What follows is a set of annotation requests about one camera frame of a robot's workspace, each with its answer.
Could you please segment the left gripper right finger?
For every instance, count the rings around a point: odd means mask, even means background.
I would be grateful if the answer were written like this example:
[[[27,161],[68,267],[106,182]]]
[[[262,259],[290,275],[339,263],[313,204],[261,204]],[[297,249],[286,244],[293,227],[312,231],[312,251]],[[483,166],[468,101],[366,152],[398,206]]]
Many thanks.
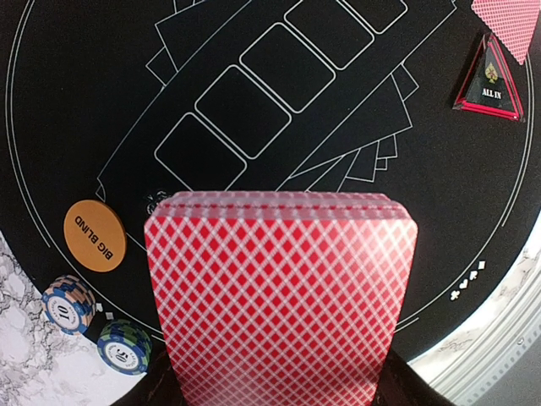
[[[454,406],[436,392],[395,351],[385,360],[373,406]]]

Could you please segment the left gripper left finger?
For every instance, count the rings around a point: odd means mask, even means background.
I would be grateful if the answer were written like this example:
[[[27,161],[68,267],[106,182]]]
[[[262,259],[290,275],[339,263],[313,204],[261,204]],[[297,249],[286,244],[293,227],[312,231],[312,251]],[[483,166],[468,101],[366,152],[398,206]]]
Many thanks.
[[[128,393],[112,403],[113,406],[172,406],[182,404],[181,387],[172,372],[147,374]]]

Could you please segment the green chip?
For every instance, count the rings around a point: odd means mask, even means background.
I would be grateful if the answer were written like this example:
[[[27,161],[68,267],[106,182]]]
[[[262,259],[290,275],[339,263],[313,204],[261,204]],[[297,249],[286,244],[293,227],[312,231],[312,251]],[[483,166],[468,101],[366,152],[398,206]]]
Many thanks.
[[[109,321],[97,341],[101,359],[124,375],[144,374],[150,364],[152,342],[150,336],[131,321]]]

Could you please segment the grey chip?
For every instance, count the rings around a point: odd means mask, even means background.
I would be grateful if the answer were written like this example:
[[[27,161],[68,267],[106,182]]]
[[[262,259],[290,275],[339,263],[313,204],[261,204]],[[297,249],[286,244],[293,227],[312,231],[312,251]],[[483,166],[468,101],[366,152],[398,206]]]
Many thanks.
[[[57,277],[41,296],[46,318],[69,335],[85,333],[96,315],[96,298],[89,286],[73,275]]]

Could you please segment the red playing card deck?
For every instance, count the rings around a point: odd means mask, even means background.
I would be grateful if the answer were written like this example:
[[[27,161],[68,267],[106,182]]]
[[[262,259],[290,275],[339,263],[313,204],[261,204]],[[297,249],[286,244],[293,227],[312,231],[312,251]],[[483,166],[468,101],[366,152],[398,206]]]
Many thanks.
[[[145,223],[189,405],[368,405],[418,237],[383,194],[180,192]]]

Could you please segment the orange big blind button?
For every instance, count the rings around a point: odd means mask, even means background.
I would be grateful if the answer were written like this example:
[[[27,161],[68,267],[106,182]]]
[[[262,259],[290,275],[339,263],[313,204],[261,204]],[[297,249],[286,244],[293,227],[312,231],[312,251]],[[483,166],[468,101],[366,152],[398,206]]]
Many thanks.
[[[67,211],[63,234],[69,251],[93,272],[111,272],[127,252],[127,236],[118,215],[98,200],[80,200]]]

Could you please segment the red triangle all-in marker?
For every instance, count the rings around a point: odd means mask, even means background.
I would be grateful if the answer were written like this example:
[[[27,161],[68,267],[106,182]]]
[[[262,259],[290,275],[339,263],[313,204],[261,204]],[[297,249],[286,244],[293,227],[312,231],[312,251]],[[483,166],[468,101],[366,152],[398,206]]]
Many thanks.
[[[521,122],[524,109],[497,37],[481,37],[453,109]]]

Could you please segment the red card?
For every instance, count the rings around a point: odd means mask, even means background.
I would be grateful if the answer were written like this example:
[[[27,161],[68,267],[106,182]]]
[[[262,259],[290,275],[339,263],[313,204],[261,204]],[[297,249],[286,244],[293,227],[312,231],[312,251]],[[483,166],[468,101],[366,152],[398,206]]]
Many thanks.
[[[474,0],[472,11],[523,65],[540,14],[539,0]]]

